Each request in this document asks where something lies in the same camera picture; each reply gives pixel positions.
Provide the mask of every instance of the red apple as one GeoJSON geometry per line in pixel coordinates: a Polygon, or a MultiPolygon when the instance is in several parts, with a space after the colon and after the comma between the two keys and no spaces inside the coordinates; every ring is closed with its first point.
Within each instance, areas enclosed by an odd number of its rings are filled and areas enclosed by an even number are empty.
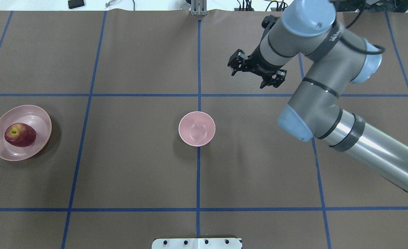
{"type": "Polygon", "coordinates": [[[14,123],[7,128],[4,133],[4,139],[11,145],[17,147],[26,147],[35,142],[37,133],[25,123],[14,123]]]}

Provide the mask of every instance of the gray table surface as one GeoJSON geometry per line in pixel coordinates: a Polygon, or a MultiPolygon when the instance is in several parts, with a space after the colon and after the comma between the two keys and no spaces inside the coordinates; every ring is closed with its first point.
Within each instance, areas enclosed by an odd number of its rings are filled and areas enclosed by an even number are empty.
{"type": "MultiPolygon", "coordinates": [[[[253,51],[269,14],[0,11],[0,117],[34,104],[53,124],[36,156],[0,158],[0,248],[200,236],[246,249],[408,249],[403,190],[277,126],[309,60],[293,58],[277,89],[230,76],[228,58],[253,51]],[[202,148],[177,133],[197,110],[216,123],[202,148]]],[[[408,145],[408,14],[364,13],[351,30],[387,50],[339,105],[408,145]]]]}

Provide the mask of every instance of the white bracket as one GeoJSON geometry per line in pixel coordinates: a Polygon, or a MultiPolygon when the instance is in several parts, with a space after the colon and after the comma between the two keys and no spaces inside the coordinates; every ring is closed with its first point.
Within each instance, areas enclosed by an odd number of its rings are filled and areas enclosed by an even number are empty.
{"type": "Polygon", "coordinates": [[[152,249],[242,249],[240,238],[155,239],[152,249]]]}
{"type": "Polygon", "coordinates": [[[192,16],[207,16],[207,0],[191,0],[192,16]]]}

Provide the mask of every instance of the white metal plate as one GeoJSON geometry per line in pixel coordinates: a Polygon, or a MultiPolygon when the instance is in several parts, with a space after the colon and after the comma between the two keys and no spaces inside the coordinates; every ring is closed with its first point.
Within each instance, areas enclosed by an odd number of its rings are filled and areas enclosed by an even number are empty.
{"type": "Polygon", "coordinates": [[[241,238],[155,239],[152,249],[242,249],[241,238]]]}

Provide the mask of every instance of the fruit on plate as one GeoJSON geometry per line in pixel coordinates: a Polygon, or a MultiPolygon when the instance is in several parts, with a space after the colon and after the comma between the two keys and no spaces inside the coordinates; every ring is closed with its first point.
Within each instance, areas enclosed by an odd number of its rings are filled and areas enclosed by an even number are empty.
{"type": "Polygon", "coordinates": [[[26,147],[35,142],[37,133],[25,123],[14,123],[6,129],[4,139],[11,145],[26,147]]]}

